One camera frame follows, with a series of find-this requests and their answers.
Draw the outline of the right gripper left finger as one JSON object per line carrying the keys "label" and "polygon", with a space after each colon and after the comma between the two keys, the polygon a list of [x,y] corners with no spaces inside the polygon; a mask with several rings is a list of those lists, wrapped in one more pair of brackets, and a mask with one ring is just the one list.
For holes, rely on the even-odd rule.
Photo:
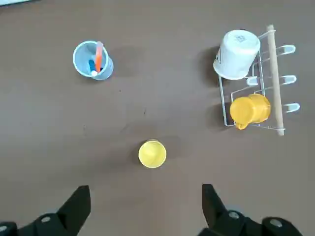
{"label": "right gripper left finger", "polygon": [[90,188],[79,186],[55,213],[39,216],[18,228],[15,222],[1,222],[2,236],[76,236],[91,213]]}

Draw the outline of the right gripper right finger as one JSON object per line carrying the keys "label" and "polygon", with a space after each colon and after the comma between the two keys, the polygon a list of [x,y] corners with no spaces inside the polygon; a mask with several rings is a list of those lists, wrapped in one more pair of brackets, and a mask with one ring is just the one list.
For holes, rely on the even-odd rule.
{"label": "right gripper right finger", "polygon": [[300,236],[301,232],[289,221],[266,217],[257,223],[236,210],[228,210],[213,185],[202,185],[202,210],[207,228],[200,236]]}

